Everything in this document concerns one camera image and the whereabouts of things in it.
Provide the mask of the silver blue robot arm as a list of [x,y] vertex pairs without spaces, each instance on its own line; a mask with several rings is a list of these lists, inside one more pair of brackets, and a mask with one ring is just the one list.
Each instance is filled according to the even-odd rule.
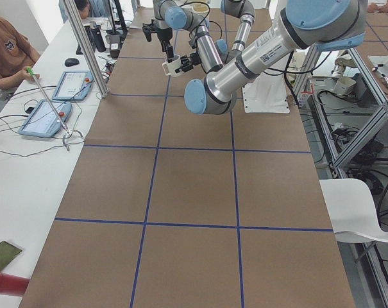
[[221,70],[188,82],[185,106],[194,114],[224,114],[236,91],[295,49],[318,51],[359,46],[364,39],[367,1],[288,1],[279,18]]
[[[166,60],[162,64],[167,76],[177,77],[200,64],[206,73],[216,72],[223,67],[220,55],[224,53],[214,44],[210,34],[209,25],[204,16],[183,8],[175,1],[154,1],[154,16],[151,24],[145,25],[146,38],[151,39],[151,34],[156,33],[161,43],[162,51],[166,53]],[[250,1],[222,1],[221,11],[232,17],[240,19],[238,34],[240,35],[240,47],[238,52],[244,49],[244,43],[249,35],[255,20],[255,9]],[[190,44],[196,50],[187,57],[175,55],[170,39],[174,30],[186,30],[190,34]]]

